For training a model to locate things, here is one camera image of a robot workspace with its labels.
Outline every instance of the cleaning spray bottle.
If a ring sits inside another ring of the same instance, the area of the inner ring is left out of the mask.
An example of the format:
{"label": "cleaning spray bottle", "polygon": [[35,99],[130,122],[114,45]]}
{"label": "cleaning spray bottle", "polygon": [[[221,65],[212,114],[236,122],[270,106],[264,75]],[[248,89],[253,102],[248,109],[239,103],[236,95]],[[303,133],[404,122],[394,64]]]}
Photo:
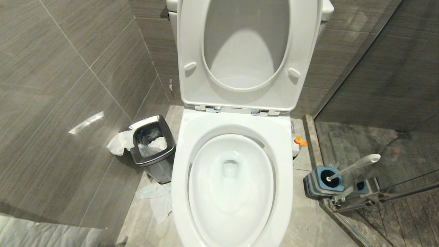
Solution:
{"label": "cleaning spray bottle", "polygon": [[307,147],[308,143],[304,141],[302,137],[298,136],[294,138],[292,146],[293,146],[293,160],[294,160],[294,158],[299,154],[302,147]]}

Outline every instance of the toilet rim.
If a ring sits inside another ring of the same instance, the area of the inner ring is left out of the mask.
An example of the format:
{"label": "toilet rim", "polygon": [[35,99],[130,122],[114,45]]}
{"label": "toilet rim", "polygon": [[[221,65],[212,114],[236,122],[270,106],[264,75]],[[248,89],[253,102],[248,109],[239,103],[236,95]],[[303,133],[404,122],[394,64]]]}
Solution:
{"label": "toilet rim", "polygon": [[283,239],[287,229],[292,207],[292,189],[293,189],[293,168],[291,150],[285,153],[281,143],[284,141],[291,142],[291,137],[285,135],[285,128],[279,128],[277,123],[266,119],[258,119],[259,124],[252,124],[255,117],[236,116],[235,119],[227,118],[230,115],[222,113],[223,120],[218,121],[215,117],[219,114],[211,115],[210,123],[205,128],[199,128],[200,121],[192,121],[189,123],[182,122],[179,138],[183,140],[179,142],[179,148],[175,155],[173,180],[172,180],[172,204],[173,216],[179,236],[185,246],[191,247],[207,247],[200,233],[198,232],[188,198],[188,179],[190,174],[190,166],[193,160],[193,153],[198,150],[212,137],[208,137],[209,133],[219,127],[224,128],[230,126],[242,126],[256,133],[263,133],[270,127],[270,131],[264,134],[259,140],[271,149],[271,162],[276,171],[276,190],[272,206],[272,211],[265,228],[260,236],[252,244],[252,247],[278,246]]}

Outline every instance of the toilet bowl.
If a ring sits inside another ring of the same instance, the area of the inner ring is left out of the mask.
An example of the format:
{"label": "toilet bowl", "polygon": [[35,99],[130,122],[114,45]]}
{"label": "toilet bowl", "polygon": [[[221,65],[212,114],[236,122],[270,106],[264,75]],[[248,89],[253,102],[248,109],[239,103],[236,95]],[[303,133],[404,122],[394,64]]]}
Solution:
{"label": "toilet bowl", "polygon": [[291,122],[322,2],[178,3],[181,120],[172,174],[186,247],[275,247],[293,201]]}

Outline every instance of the wall tile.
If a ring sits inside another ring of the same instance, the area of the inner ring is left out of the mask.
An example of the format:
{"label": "wall tile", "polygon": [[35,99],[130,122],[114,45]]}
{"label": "wall tile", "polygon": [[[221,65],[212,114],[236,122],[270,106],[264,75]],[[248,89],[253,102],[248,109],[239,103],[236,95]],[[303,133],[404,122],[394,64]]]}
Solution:
{"label": "wall tile", "polygon": [[290,116],[300,119],[314,111],[327,92],[327,89],[303,87],[297,106],[290,112]]}
{"label": "wall tile", "polygon": [[166,7],[166,0],[129,0],[131,11],[136,17],[160,18]]}
{"label": "wall tile", "polygon": [[178,76],[178,56],[167,19],[136,19],[160,75]]}
{"label": "wall tile", "polygon": [[439,5],[436,0],[402,1],[383,29],[383,35],[439,41]]}
{"label": "wall tile", "polygon": [[[98,113],[103,117],[76,134],[69,133]],[[113,159],[106,146],[130,123],[94,74],[87,71],[37,133],[28,136],[29,142],[14,150],[18,155],[0,178],[7,213],[79,225]]]}
{"label": "wall tile", "polygon": [[162,85],[160,84],[160,79],[157,77],[134,121],[139,121],[155,115],[162,115],[165,117],[168,110],[169,101]]}
{"label": "wall tile", "polygon": [[0,176],[87,69],[38,1],[3,1],[2,8]]}
{"label": "wall tile", "polygon": [[120,34],[92,70],[131,119],[157,76],[135,22]]}
{"label": "wall tile", "polygon": [[[168,96],[169,103],[171,105],[184,105],[181,100],[181,92],[180,92],[180,78],[178,76],[165,76],[158,75],[160,77],[160,81],[165,89],[166,96]],[[169,80],[172,79],[172,91],[169,88]]]}
{"label": "wall tile", "polygon": [[114,158],[80,225],[107,228],[98,246],[115,245],[142,173],[128,152]]}
{"label": "wall tile", "polygon": [[332,0],[334,13],[328,29],[372,32],[392,0]]}
{"label": "wall tile", "polygon": [[88,65],[133,19],[126,0],[42,2]]}
{"label": "wall tile", "polygon": [[314,50],[304,86],[330,89],[366,38],[366,33],[324,30]]}

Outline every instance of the floor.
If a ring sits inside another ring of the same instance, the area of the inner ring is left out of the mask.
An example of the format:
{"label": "floor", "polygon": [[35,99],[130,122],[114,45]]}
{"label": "floor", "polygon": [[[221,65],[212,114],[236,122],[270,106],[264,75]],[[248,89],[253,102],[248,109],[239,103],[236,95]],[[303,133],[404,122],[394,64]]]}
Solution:
{"label": "floor", "polygon": [[[439,181],[435,134],[397,134],[394,130],[328,122],[316,122],[316,128],[325,166],[337,164],[342,169],[365,155],[381,154],[375,165],[344,177],[348,183],[377,177],[388,192],[403,193]],[[439,189],[357,212],[394,246],[439,244]]]}
{"label": "floor", "polygon": [[[166,121],[175,137],[183,107],[172,105]],[[291,120],[294,135],[305,138],[301,120]],[[294,197],[290,224],[281,247],[355,247],[354,241],[320,208],[317,201],[304,195],[302,179],[311,171],[308,149],[302,149],[294,161]],[[148,185],[143,176],[138,190]],[[119,247],[183,247],[173,221],[173,214],[157,225],[149,199],[134,197],[118,238]]]}

